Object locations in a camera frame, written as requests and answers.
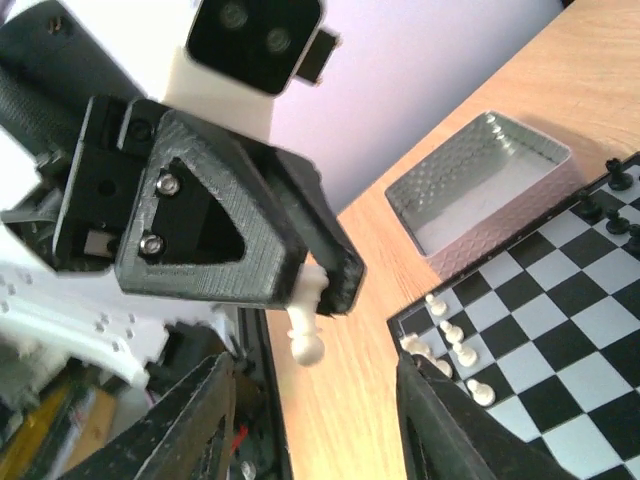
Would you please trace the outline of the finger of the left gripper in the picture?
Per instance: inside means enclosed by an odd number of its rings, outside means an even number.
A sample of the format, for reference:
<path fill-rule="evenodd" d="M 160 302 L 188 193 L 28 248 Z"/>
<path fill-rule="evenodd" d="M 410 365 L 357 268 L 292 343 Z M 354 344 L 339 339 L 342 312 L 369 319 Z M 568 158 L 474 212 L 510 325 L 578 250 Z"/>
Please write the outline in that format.
<path fill-rule="evenodd" d="M 227 131 L 167 111 L 114 265 L 130 294 L 284 306 L 305 245 Z"/>
<path fill-rule="evenodd" d="M 317 313 L 348 313 L 364 279 L 365 263 L 330 209 L 320 173 L 311 161 L 279 147 L 247 142 L 245 148 L 309 253 L 326 271 L 329 284 Z"/>

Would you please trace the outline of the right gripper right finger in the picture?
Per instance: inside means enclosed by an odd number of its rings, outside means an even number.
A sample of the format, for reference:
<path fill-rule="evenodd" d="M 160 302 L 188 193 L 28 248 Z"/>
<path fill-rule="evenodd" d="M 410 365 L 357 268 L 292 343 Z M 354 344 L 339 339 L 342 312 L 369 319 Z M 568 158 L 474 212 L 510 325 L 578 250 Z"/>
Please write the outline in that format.
<path fill-rule="evenodd" d="M 399 357 L 397 412 L 411 480 L 573 477 L 504 428 L 428 361 Z"/>

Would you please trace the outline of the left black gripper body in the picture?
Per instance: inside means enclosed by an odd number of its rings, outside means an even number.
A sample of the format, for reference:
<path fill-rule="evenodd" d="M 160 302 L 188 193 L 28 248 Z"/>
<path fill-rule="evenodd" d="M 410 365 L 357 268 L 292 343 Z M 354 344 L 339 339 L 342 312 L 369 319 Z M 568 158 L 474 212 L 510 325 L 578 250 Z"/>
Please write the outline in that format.
<path fill-rule="evenodd" d="M 2 25 L 1 126 L 41 181 L 1 220 L 52 269 L 113 263 L 159 118 L 142 96 L 61 2 Z"/>

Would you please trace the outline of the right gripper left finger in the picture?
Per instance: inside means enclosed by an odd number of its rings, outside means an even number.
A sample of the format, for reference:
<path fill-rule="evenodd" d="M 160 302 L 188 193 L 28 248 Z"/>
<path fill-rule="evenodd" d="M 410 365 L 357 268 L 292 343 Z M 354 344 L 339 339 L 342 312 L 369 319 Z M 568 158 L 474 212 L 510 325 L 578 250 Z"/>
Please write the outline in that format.
<path fill-rule="evenodd" d="M 62 477 L 225 479 L 235 388 L 233 357 L 207 357 L 142 419 Z"/>

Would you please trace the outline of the white pawn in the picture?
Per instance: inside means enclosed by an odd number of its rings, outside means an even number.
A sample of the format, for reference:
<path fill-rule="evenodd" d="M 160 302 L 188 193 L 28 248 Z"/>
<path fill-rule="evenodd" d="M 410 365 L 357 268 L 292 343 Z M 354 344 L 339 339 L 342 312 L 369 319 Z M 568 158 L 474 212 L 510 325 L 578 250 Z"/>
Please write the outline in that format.
<path fill-rule="evenodd" d="M 304 367 L 317 364 L 324 356 L 325 345 L 316 325 L 316 310 L 328 283 L 326 271 L 321 266 L 304 264 L 286 307 L 291 322 L 290 350 L 296 363 Z"/>
<path fill-rule="evenodd" d="M 469 379 L 466 386 L 472 396 L 472 399 L 477 404 L 483 407 L 489 407 L 495 402 L 495 391 L 490 385 L 479 382 L 475 379 Z"/>
<path fill-rule="evenodd" d="M 478 353 L 472 347 L 456 342 L 452 345 L 452 349 L 456 354 L 458 363 L 462 367 L 470 368 L 478 362 Z"/>
<path fill-rule="evenodd" d="M 425 303 L 429 308 L 432 315 L 436 317 L 442 317 L 448 310 L 446 302 L 433 294 L 427 294 L 425 296 Z"/>
<path fill-rule="evenodd" d="M 456 343 L 461 343 L 464 340 L 464 332 L 463 330 L 456 325 L 451 324 L 449 321 L 442 321 L 439 324 L 439 328 L 445 336 L 445 340 L 453 345 Z"/>

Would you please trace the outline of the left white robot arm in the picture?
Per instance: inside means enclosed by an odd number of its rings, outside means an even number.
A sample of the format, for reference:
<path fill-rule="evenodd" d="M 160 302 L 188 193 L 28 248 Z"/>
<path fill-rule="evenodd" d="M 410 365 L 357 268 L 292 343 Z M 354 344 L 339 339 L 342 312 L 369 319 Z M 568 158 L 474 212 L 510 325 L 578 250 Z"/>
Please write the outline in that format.
<path fill-rule="evenodd" d="M 1 264 L 1 332 L 143 388 L 180 304 L 283 310 L 294 360 L 318 363 L 315 321 L 349 312 L 365 265 L 314 165 L 272 146 L 273 103 L 316 82 L 336 45 L 320 1 L 160 3 L 112 17 L 164 56 L 138 85 L 60 1 L 1 28 L 1 124 L 40 184 L 2 223 L 38 259 Z"/>

